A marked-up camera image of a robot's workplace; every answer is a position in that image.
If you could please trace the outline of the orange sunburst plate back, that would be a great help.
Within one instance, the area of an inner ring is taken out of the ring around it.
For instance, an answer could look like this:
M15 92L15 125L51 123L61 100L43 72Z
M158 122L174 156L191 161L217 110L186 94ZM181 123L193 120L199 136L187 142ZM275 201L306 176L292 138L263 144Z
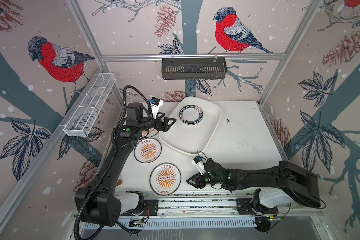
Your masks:
M142 132L142 138L150 138L155 136L158 133L158 131L154 128L149 129L148 131L143 131Z

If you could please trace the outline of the orange sunburst plate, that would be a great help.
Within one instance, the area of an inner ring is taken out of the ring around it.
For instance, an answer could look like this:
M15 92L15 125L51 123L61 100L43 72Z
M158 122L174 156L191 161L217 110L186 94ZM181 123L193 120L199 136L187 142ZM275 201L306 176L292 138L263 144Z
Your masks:
M154 128L149 129L148 131L143 131L142 132L142 138L150 138L155 136L158 133L158 131Z
M161 143L154 138L139 141L134 149L135 159L143 164L155 161L162 152Z
M173 194L182 180L178 167L171 163L163 163L154 168L150 175L150 186L160 196Z

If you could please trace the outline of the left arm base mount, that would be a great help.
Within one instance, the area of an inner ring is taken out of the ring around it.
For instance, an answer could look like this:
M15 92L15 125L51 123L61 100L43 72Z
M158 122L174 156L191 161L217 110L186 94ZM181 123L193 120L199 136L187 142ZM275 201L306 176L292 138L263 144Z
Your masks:
M129 210L121 214L121 216L123 217L156 216L158 214L158 207L159 207L158 205L159 205L158 200L144 200L143 204L138 204L137 208L133 210Z

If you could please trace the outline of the green rim plate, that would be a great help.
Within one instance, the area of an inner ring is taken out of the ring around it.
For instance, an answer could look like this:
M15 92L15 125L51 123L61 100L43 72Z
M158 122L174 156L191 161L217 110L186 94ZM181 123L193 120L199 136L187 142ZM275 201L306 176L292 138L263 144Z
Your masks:
M187 125L196 125L203 119L203 110L195 105L187 105L179 111L180 120Z

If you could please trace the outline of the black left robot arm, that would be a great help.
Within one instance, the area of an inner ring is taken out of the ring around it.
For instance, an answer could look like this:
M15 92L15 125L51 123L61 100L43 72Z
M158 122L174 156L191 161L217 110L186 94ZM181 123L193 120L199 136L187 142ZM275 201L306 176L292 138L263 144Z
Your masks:
M111 152L102 168L90 185L78 189L75 195L78 209L76 228L81 222L112 227L120 215L128 211L139 214L144 210L142 193L127 191L115 196L115 187L127 158L143 132L151 129L166 132L176 122L176 119L167 118L164 113L159 112L163 103L160 99L152 98L147 108L141 103L131 103L125 107L124 119L112 131Z

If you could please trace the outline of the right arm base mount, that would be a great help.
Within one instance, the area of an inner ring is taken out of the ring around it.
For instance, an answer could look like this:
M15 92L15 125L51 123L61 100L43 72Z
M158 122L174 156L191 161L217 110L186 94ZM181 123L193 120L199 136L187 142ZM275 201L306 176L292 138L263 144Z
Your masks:
M237 211L240 215L278 215L279 211L277 207L268 208L260 203L261 189L256 189L252 199L236 199Z

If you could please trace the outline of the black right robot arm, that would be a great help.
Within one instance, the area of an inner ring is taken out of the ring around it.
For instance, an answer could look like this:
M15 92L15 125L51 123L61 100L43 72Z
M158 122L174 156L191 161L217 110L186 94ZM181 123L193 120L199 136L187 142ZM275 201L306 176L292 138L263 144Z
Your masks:
M321 206L317 176L288 161L262 170L225 169L212 159L204 162L200 157L191 162L199 172L187 179L187 183L196 189L220 185L221 189L232 193L255 188L254 208L271 209L291 202L314 209Z

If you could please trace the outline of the orange sunburst plate front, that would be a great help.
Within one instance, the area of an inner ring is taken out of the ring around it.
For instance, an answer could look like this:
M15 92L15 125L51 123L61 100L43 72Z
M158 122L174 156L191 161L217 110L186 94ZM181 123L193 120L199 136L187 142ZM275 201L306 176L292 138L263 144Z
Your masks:
M154 168L150 175L150 186L160 196L173 194L182 180L178 167L171 163L163 163Z

